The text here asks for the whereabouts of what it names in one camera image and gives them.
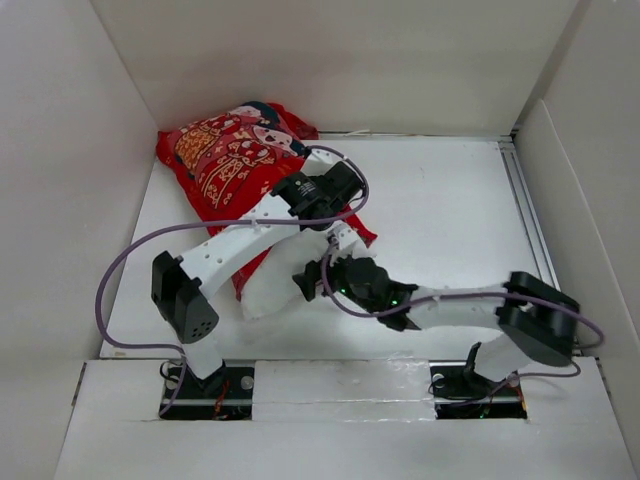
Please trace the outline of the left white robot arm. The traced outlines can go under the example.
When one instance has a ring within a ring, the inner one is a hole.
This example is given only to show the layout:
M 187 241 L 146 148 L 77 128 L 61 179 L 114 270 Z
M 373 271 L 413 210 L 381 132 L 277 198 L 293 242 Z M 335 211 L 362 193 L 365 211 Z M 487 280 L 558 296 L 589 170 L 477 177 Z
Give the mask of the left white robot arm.
M 343 220 L 358 193 L 368 193 L 367 182 L 346 161 L 322 175 L 295 172 L 209 240 L 179 257 L 156 256 L 151 299 L 184 350 L 188 384 L 196 393 L 212 396 L 225 381 L 224 359 L 210 339 L 219 322 L 212 299 L 220 287 L 260 253 L 305 229 L 327 238 L 345 232 L 347 245 L 355 245 L 360 237 Z

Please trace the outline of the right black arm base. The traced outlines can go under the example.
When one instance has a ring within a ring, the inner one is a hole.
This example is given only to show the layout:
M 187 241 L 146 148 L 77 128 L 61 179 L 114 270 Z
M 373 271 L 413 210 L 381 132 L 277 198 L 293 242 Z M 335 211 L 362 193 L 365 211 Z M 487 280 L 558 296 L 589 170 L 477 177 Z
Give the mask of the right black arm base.
M 464 361 L 429 363 L 427 392 L 433 398 L 436 419 L 527 419 L 524 395 L 518 381 L 497 389 L 498 382 L 476 373 L 480 345 L 480 342 L 474 344 Z

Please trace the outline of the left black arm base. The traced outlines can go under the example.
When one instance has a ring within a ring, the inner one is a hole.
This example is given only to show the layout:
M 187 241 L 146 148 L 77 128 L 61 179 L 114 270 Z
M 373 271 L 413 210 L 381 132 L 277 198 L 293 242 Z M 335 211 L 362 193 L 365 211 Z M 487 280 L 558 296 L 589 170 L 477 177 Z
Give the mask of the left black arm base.
M 166 360 L 159 367 L 163 391 L 159 418 L 175 421 L 242 421 L 252 418 L 255 385 L 254 362 L 228 362 L 212 382 L 205 384 L 182 363 Z

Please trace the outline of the white pillow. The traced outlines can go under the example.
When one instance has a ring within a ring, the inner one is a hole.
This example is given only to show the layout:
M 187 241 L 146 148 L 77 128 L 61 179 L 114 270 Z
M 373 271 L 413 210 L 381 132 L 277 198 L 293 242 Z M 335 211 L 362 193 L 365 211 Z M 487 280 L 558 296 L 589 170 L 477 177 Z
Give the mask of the white pillow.
M 232 276 L 245 320 L 272 316 L 301 296 L 292 276 L 319 261 L 329 241 L 323 232 L 304 230 L 262 252 Z

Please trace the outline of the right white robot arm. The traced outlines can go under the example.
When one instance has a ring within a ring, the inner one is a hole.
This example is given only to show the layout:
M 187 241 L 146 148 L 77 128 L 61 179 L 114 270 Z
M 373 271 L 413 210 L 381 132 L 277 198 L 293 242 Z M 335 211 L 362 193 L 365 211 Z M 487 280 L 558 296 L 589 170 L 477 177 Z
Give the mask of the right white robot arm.
M 579 304 L 535 276 L 516 271 L 502 284 L 469 289 L 431 289 L 393 280 L 369 258 L 352 256 L 307 263 L 293 275 L 306 301 L 322 294 L 356 305 L 353 316 L 374 318 L 395 331 L 477 327 L 497 331 L 477 341 L 462 369 L 462 381 L 483 394 L 531 363 L 570 365 Z

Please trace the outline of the red cartoon print pillowcase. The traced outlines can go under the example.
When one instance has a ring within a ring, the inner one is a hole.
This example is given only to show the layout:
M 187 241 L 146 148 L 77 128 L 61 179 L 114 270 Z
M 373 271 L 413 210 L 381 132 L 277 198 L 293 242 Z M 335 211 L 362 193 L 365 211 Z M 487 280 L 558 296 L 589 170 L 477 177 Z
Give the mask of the red cartoon print pillowcase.
M 301 172 L 314 127 L 281 105 L 251 101 L 216 117 L 158 135 L 156 154 L 175 174 L 186 197 L 215 236 L 221 221 L 247 214 L 283 178 Z M 365 244 L 376 234 L 346 211 Z

